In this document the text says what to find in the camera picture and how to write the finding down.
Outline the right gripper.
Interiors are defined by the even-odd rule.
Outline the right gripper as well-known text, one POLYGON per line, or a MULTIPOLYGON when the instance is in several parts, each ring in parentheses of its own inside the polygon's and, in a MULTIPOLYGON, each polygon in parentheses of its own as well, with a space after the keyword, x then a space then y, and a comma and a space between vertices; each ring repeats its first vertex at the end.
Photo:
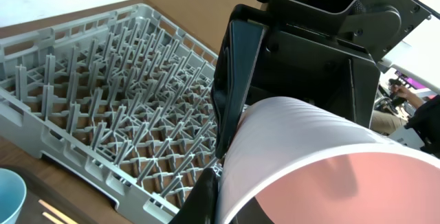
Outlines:
POLYGON ((218 159, 232 143, 249 88, 253 102, 288 96, 369 127, 380 63, 430 15, 418 0, 257 1, 264 12, 234 7, 217 59, 210 96, 218 159), (264 15, 266 35, 249 21, 264 15))

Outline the light blue cup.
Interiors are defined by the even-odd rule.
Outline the light blue cup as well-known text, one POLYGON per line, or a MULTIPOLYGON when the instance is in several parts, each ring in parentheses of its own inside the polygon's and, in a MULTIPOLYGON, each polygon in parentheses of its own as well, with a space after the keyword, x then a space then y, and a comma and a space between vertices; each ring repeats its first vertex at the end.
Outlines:
POLYGON ((15 224, 22 210, 27 187, 12 170, 1 169, 1 224, 15 224))

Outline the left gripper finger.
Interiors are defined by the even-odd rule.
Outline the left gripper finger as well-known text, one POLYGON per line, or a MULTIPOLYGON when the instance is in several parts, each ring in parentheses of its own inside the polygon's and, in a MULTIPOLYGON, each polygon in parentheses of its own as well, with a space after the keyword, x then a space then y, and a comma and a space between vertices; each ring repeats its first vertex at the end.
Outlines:
POLYGON ((180 211, 169 224, 213 224, 218 196, 218 179, 212 168, 198 178, 180 211))

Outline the pink cup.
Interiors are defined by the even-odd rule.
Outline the pink cup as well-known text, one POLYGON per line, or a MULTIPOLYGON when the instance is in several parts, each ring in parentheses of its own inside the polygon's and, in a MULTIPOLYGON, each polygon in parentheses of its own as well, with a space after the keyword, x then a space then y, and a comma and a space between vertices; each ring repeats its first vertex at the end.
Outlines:
POLYGON ((239 121, 215 221, 250 200, 252 223, 438 223, 439 160, 301 100, 268 98, 239 121))

